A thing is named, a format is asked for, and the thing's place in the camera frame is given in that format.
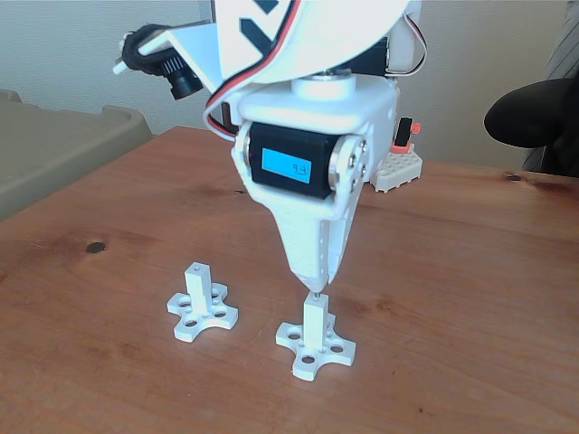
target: beige plastic tray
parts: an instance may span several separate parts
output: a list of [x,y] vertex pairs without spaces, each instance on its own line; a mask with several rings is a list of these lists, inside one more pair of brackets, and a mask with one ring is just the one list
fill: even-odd
[[0,90],[0,220],[151,137],[143,115],[130,108],[51,111]]

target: black fabric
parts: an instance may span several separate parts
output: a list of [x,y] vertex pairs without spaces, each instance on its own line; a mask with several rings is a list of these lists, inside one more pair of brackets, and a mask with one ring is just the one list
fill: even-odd
[[542,172],[579,177],[579,76],[509,92],[489,110],[485,128],[507,145],[545,146]]
[[138,46],[156,30],[170,29],[170,25],[147,24],[130,33],[123,45],[123,61],[131,70],[143,71],[146,74],[163,76],[163,61],[178,56],[174,48],[155,52],[148,56],[143,56],[138,52]]
[[485,128],[499,142],[518,147],[550,146],[565,126],[561,101],[573,79],[539,81],[499,99]]
[[563,97],[565,128],[553,145],[555,158],[563,175],[579,177],[579,75]]

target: cable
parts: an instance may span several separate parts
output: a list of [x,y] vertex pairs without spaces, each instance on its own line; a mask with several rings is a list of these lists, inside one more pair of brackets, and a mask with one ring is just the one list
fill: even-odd
[[406,72],[396,72],[396,71],[386,70],[386,77],[412,77],[419,70],[421,70],[422,66],[424,66],[424,64],[426,63],[426,56],[428,55],[428,45],[426,43],[426,38],[424,38],[424,35],[422,34],[418,25],[412,20],[412,18],[410,18],[410,16],[408,16],[408,14],[406,12],[404,12],[403,16],[404,16],[404,20],[406,21],[406,23],[408,24],[410,29],[413,31],[414,36],[416,37],[416,39],[418,40],[418,42],[422,46],[422,50],[423,50],[422,58],[416,64],[416,66],[414,66],[413,68],[411,68],[410,70],[408,70]]
[[263,56],[259,61],[254,63],[249,68],[238,72],[233,75],[230,79],[223,82],[223,84],[214,92],[214,94],[207,100],[205,106],[205,111],[203,114],[203,121],[207,127],[213,131],[217,136],[222,137],[226,140],[234,141],[235,134],[229,131],[223,124],[221,124],[217,119],[215,119],[211,112],[222,104],[222,102],[227,99],[232,93],[234,93],[239,88],[249,84],[255,75],[263,71],[271,61],[275,58],[281,49],[281,46],[285,43],[288,38],[291,26],[293,25],[296,15],[298,14],[298,9],[302,0],[291,0],[289,2],[288,11],[283,17],[280,29],[278,30],[276,37],[274,39],[274,44],[271,51]]

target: white lego brick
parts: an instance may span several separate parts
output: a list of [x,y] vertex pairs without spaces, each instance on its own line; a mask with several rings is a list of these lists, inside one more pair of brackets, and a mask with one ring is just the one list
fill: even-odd
[[411,146],[407,154],[389,152],[370,178],[370,182],[377,192],[388,192],[420,178],[421,173],[422,159],[416,155]]

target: red wire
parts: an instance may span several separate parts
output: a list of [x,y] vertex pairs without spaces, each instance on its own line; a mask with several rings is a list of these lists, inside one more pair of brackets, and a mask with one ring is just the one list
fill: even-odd
[[421,38],[422,41],[424,42],[424,45],[426,45],[426,38],[425,38],[424,35],[422,34],[422,31],[420,30],[420,27],[418,26],[418,24],[415,23],[410,16],[406,15],[406,17],[408,18],[408,21],[412,24],[412,26],[414,27],[414,29],[416,29],[416,32],[418,32],[418,34],[420,35],[420,38]]
[[[274,57],[280,51],[281,46],[285,42],[285,40],[288,36],[288,33],[290,32],[290,28],[291,28],[291,26],[296,18],[296,15],[298,13],[300,3],[301,3],[301,0],[292,0],[291,3],[289,4],[289,14],[287,17],[287,21],[285,22],[285,25],[281,29],[280,37],[278,38],[278,41],[276,41],[274,47],[268,53],[265,60],[259,61],[258,63],[256,63],[255,67],[249,68],[244,73],[233,78],[232,80],[226,81],[218,90],[215,91],[215,93],[211,97],[209,97],[209,99],[207,100],[206,107],[211,105],[216,99],[220,98],[227,90],[231,89],[233,86],[235,86],[239,82],[247,79],[248,77],[251,77],[256,72],[261,71],[263,68],[268,66],[271,63],[271,61],[273,61]],[[232,137],[234,136],[234,134],[232,134],[231,131],[229,131],[227,128],[225,128],[225,126],[222,125],[220,122],[218,122],[213,116],[210,115],[208,118],[209,118],[209,122],[212,124],[213,127],[219,129],[222,133],[224,133],[228,136],[232,136]]]

